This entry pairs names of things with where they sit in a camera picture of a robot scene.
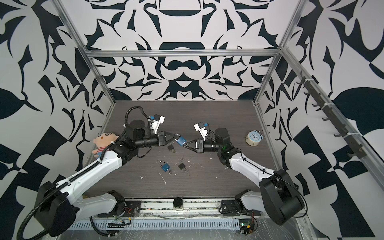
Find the black padlock with key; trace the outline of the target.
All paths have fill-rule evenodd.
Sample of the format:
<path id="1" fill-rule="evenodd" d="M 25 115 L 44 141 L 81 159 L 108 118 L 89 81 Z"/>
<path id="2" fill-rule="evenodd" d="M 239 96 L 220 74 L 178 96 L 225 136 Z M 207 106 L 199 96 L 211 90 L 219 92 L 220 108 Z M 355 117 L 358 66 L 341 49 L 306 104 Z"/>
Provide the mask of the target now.
<path id="1" fill-rule="evenodd" d="M 184 172 L 186 172 L 186 173 L 189 172 L 188 168 L 187 168 L 186 165 L 185 165 L 185 160 L 184 160 L 183 158 L 180 159 L 180 164 L 178 165 L 178 167 L 179 167 L 179 169 L 180 169 L 181 171 L 184 171 Z"/>

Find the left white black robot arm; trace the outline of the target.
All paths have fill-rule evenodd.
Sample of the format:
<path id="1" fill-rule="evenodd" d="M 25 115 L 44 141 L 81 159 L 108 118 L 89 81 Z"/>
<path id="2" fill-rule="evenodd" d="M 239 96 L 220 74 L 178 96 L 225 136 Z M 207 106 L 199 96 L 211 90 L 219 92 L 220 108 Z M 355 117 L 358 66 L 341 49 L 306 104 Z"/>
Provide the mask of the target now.
<path id="1" fill-rule="evenodd" d="M 34 217 L 44 228 L 36 238 L 61 235 L 73 223 L 98 214 L 121 215 L 125 199 L 116 191 L 87 199 L 83 199 L 83 195 L 105 176 L 137 157 L 141 148 L 163 147 L 172 141 L 182 146 L 185 139 L 179 134 L 158 130 L 163 121 L 162 116 L 155 115 L 148 118 L 147 124 L 141 120 L 125 122 L 122 134 L 108 141 L 93 163 L 55 184 L 47 182 L 40 186 L 35 206 L 29 213 L 29 217 Z"/>

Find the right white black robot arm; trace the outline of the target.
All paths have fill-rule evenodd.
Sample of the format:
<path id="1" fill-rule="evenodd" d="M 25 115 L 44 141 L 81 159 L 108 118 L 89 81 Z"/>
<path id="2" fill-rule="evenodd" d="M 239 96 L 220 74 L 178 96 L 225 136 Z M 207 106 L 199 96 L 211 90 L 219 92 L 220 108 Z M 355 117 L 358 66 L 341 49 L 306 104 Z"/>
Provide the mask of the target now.
<path id="1" fill-rule="evenodd" d="M 236 204 L 241 211 L 265 213 L 281 226 L 291 218 L 302 218 L 307 211 L 304 196 L 284 170 L 274 171 L 252 161 L 236 148 L 226 128 L 218 128 L 213 140 L 207 137 L 185 142 L 182 146 L 195 153 L 216 152 L 220 162 L 252 181 L 259 193 L 245 190 L 236 195 Z"/>

